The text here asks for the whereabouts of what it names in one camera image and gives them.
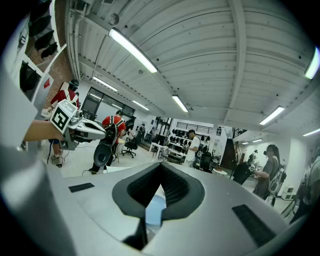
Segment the shoe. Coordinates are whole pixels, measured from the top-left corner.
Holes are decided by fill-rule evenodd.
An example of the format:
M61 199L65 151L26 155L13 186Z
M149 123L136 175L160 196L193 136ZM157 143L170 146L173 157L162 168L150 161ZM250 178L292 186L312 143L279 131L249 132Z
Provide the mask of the shoe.
M60 162L60 157L55 157L55 155L51 156L51 160L52 160L52 164L53 165L61 165L61 162Z

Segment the white ceiling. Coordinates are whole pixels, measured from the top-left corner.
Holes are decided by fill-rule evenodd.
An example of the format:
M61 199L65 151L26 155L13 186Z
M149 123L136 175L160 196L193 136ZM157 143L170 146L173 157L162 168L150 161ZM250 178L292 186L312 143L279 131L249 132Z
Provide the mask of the white ceiling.
M95 1L73 39L78 40L75 55L83 78L89 81L94 75L116 87L117 92L105 89L111 97L126 104L135 100L152 115L252 131L279 134L289 129L301 134L320 127L320 78L311 84L304 76L314 45L279 2L101 2ZM159 72L151 74L108 36L113 13L119 15L115 27ZM67 35L72 34L66 28ZM193 110L185 115L172 94ZM260 126L277 106L288 108L282 120Z

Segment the chair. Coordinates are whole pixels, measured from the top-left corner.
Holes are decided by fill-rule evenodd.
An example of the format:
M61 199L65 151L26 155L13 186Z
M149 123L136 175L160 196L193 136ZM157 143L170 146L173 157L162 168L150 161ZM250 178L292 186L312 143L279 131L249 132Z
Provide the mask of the chair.
M122 155L124 156L125 154L130 154L132 158L134 158L134 155L136 156L137 154L132 152L132 150L136 150L138 148L138 145L141 141L142 133L138 132L137 136L134 137L133 139L127 138L127 141L124 146L129 149L129 150L122 150Z

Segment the shorts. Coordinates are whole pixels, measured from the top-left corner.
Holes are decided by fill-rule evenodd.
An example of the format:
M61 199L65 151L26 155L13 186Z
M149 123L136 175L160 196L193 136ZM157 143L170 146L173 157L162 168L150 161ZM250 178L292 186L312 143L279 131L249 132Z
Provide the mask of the shorts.
M59 144L60 141L56 138L51 138L51 139L49 139L49 142L52 144Z

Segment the staircase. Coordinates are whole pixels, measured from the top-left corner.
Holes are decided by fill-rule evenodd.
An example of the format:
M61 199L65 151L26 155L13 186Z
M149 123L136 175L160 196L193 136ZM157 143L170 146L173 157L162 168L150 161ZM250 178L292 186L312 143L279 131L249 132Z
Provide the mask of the staircase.
M225 144L221 167L233 170L235 166L233 160L236 160L235 146L233 140L228 138Z

